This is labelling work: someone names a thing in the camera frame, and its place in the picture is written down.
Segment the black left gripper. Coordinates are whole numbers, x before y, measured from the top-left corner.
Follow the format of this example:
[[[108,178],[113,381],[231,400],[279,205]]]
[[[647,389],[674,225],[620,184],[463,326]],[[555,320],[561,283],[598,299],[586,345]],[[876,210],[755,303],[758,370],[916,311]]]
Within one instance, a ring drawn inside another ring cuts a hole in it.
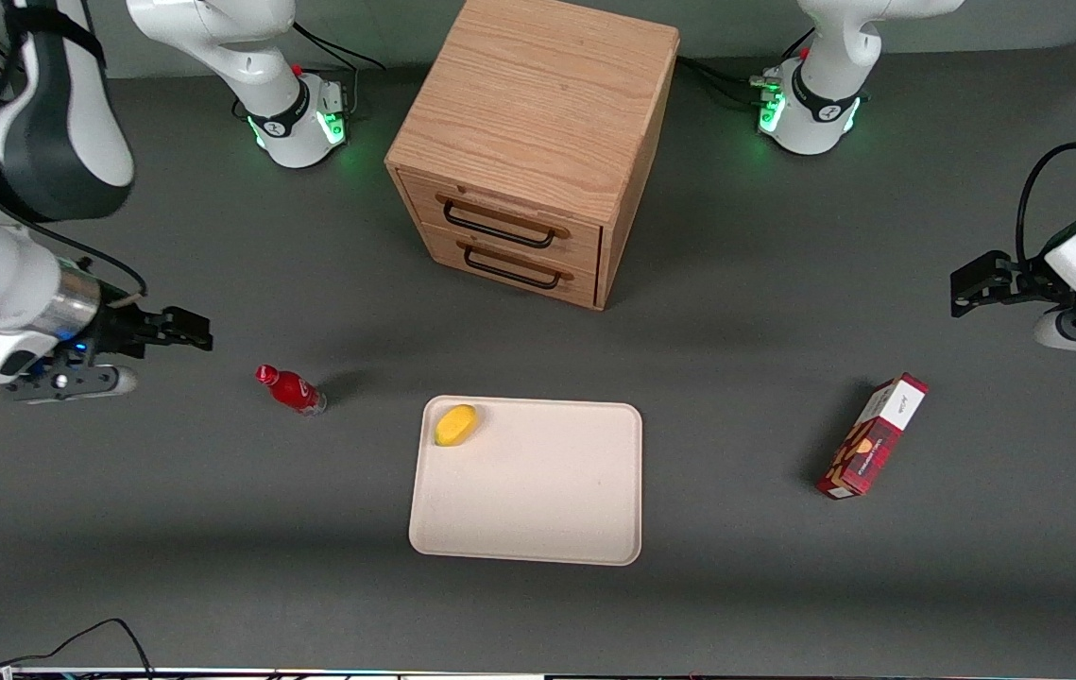
[[[960,318],[975,307],[995,304],[996,287],[1007,287],[999,298],[1002,304],[1074,304],[1073,291],[1043,255],[1014,263],[1005,251],[991,250],[969,263],[969,268],[958,268],[949,275],[949,315]]]

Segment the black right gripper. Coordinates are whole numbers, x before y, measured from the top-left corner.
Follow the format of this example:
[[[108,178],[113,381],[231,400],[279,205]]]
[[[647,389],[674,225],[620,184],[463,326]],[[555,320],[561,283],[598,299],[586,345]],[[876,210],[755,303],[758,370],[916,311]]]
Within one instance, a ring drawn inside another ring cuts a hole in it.
[[[103,306],[93,322],[93,353],[123,354],[142,360],[147,346],[171,344],[213,351],[213,336],[206,315],[192,313],[183,307],[167,307],[167,327],[170,337],[162,332],[161,315],[150,314],[137,304],[124,307]]]

